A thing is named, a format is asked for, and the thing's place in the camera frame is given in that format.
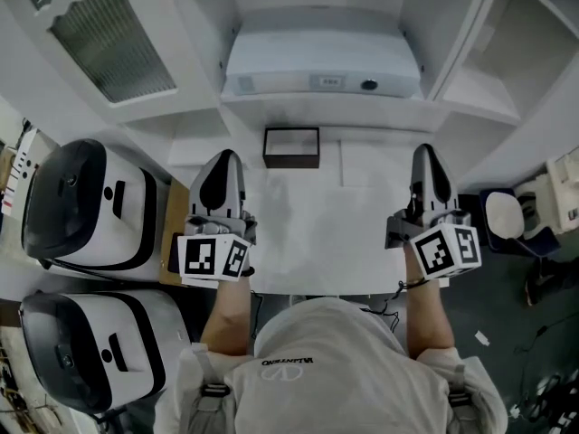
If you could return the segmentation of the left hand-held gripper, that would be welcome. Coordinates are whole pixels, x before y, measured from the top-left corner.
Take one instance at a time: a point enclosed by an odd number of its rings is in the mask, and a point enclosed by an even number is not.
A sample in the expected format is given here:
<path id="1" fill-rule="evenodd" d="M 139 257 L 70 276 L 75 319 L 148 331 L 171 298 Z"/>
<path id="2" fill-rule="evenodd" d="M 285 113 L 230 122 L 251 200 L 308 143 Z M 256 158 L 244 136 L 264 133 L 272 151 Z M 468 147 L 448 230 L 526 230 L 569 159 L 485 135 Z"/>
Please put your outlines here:
<path id="1" fill-rule="evenodd" d="M 245 199 L 242 161 L 231 149 L 214 156 L 189 190 L 191 213 L 241 214 Z M 249 261 L 256 244 L 257 222 L 218 216 L 192 215 L 177 236 L 178 273 L 182 283 L 231 281 L 252 275 Z"/>

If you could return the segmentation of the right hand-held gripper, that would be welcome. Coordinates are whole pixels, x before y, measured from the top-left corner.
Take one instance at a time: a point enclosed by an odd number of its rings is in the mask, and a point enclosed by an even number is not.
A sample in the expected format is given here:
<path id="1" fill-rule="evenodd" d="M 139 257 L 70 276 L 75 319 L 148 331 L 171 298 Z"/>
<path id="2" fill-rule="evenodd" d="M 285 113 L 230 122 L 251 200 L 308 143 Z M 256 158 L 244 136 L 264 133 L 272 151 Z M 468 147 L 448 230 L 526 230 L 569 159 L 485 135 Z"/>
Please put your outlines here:
<path id="1" fill-rule="evenodd" d="M 456 184 L 448 166 L 427 144 L 413 153 L 411 174 L 412 215 L 424 211 L 451 211 L 421 227 L 403 219 L 404 210 L 390 216 L 386 224 L 386 248 L 409 244 L 425 280 L 452 278 L 479 267 L 479 237 L 470 213 L 457 210 Z"/>

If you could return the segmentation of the white shelf unit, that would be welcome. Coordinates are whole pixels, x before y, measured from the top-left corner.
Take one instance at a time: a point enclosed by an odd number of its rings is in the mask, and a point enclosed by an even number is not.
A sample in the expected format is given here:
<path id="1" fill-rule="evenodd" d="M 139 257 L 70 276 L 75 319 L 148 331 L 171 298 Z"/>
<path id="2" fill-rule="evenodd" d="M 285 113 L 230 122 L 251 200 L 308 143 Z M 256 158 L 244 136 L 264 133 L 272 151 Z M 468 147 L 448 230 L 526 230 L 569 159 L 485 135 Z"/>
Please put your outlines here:
<path id="1" fill-rule="evenodd" d="M 408 99 L 224 89 L 242 33 L 394 32 Z M 182 182 L 266 127 L 431 140 L 463 188 L 511 185 L 579 146 L 579 0 L 0 0 L 0 101 L 54 141 L 94 137 Z"/>

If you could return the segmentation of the person's right forearm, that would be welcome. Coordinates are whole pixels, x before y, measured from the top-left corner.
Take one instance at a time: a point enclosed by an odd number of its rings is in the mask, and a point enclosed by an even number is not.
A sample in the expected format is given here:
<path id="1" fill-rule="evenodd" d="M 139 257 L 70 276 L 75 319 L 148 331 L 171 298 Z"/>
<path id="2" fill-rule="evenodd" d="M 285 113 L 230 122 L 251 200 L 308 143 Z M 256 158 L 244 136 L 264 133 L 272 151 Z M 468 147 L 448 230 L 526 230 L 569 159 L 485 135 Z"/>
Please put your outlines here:
<path id="1" fill-rule="evenodd" d="M 406 341 L 408 354 L 413 359 L 429 349 L 455 346 L 438 280 L 428 281 L 406 293 Z"/>

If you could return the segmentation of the person's left forearm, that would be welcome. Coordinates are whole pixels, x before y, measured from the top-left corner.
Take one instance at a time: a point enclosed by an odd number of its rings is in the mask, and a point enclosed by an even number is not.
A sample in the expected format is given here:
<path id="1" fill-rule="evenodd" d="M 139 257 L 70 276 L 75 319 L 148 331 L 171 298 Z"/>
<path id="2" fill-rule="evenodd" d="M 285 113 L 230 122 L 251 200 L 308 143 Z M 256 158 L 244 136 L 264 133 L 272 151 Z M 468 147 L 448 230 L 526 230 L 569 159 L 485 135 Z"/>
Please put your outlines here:
<path id="1" fill-rule="evenodd" d="M 200 339 L 210 352 L 228 356 L 247 354 L 252 320 L 251 298 L 247 277 L 235 282 L 219 282 L 213 309 Z"/>

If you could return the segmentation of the white desk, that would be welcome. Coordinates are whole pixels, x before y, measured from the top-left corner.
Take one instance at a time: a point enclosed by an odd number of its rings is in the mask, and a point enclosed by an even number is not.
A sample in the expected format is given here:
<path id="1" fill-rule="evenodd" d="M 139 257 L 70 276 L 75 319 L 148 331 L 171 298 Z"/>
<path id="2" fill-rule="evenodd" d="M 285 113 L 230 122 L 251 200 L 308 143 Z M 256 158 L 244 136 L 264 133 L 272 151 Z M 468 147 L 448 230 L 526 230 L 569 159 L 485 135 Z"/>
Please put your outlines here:
<path id="1" fill-rule="evenodd" d="M 418 133 L 386 132 L 371 140 L 325 135 L 320 130 L 316 169 L 246 171 L 241 214 L 253 217 L 256 244 L 249 261 L 252 287 L 266 294 L 346 296 L 392 293 L 408 273 L 403 245 L 386 248 L 386 224 L 410 197 Z M 177 236 L 169 270 L 178 273 Z"/>

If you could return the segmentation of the brown cardboard box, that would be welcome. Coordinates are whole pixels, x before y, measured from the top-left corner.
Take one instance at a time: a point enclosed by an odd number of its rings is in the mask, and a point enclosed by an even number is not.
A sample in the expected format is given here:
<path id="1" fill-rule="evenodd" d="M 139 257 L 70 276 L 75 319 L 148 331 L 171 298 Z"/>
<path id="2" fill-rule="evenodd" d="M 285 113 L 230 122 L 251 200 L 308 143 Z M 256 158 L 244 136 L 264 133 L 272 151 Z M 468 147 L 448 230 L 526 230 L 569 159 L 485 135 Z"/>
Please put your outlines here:
<path id="1" fill-rule="evenodd" d="M 184 232 L 185 217 L 188 214 L 188 200 L 188 188 L 173 178 L 171 180 L 166 206 L 159 269 L 159 282 L 165 285 L 181 285 L 181 277 L 178 273 L 170 272 L 168 267 L 173 234 Z"/>

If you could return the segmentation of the black chair with white seat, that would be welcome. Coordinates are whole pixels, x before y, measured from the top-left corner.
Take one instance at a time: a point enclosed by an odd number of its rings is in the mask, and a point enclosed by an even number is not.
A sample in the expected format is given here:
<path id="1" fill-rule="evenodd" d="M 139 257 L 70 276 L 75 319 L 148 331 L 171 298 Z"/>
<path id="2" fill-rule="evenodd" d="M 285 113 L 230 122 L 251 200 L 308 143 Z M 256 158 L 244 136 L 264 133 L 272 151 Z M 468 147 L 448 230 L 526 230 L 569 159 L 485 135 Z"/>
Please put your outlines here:
<path id="1" fill-rule="evenodd" d="M 549 227 L 526 238 L 522 207 L 510 189 L 487 189 L 479 193 L 489 249 L 506 255 L 542 259 L 556 253 L 561 245 Z"/>

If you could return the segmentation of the small dark brown box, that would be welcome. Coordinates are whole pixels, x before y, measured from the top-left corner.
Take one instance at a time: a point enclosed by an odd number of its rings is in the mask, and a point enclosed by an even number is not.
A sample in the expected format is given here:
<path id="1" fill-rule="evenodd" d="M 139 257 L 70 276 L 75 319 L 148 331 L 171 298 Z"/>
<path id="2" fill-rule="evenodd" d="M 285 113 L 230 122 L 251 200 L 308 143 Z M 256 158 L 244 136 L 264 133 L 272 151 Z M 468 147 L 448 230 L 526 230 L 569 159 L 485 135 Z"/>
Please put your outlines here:
<path id="1" fill-rule="evenodd" d="M 266 127 L 262 159 L 268 169 L 319 168 L 319 128 Z"/>

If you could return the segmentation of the white ornate dressing table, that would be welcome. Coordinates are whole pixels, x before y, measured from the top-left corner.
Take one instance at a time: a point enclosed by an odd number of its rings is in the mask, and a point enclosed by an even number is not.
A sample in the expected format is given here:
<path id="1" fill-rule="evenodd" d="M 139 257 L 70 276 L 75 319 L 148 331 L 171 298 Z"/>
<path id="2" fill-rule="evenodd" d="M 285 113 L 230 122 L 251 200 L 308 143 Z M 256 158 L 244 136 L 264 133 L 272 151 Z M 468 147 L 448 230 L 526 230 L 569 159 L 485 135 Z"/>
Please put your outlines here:
<path id="1" fill-rule="evenodd" d="M 579 228 L 579 146 L 546 161 L 546 171 L 515 188 L 530 240 L 544 228 L 560 235 Z"/>

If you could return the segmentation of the person's pale grey shirt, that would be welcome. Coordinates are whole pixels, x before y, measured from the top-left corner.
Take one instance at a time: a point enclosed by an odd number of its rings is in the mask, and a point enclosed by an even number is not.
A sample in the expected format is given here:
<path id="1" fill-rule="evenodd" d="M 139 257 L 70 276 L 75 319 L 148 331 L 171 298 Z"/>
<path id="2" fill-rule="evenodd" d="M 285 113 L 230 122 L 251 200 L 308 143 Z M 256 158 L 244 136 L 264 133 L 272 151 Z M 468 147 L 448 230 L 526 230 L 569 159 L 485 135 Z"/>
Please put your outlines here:
<path id="1" fill-rule="evenodd" d="M 195 344 L 156 406 L 155 434 L 505 434 L 480 360 L 455 348 L 408 356 L 388 326 L 337 298 L 273 317 L 254 352 Z"/>

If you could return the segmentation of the white board with black dots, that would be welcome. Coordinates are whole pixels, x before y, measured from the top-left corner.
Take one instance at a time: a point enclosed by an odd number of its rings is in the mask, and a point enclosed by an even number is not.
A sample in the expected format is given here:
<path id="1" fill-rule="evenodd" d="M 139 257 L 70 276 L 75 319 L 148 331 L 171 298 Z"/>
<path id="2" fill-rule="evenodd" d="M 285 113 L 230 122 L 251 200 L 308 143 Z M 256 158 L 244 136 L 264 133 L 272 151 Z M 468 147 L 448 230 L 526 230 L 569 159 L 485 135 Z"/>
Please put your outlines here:
<path id="1" fill-rule="evenodd" d="M 4 189 L 2 214 L 17 221 L 23 219 L 24 206 L 36 163 L 31 148 L 37 139 L 38 130 L 33 128 L 24 134 L 21 145 L 8 168 L 8 179 Z"/>

